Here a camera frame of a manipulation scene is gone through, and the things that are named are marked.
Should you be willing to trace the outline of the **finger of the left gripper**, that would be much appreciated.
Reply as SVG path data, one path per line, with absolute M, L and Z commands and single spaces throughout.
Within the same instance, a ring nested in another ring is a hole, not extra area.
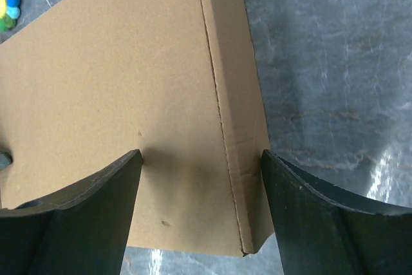
M 6 169 L 13 163 L 13 158 L 9 152 L 0 151 L 0 170 Z

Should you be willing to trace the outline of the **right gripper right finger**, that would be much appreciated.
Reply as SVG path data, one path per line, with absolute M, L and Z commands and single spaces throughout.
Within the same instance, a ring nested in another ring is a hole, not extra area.
M 285 274 L 411 274 L 411 208 L 337 187 L 269 150 L 261 171 Z

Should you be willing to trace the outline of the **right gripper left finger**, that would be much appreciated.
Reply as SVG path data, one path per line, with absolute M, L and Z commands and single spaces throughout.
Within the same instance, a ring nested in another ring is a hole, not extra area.
M 119 274 L 143 159 L 104 169 L 15 209 L 1 209 L 1 274 Z

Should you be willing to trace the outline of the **brown cardboard box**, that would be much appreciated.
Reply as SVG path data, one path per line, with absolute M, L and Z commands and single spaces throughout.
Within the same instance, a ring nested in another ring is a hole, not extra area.
M 139 149 L 130 246 L 244 256 L 273 232 L 244 0 L 62 0 L 1 44 L 16 207 Z

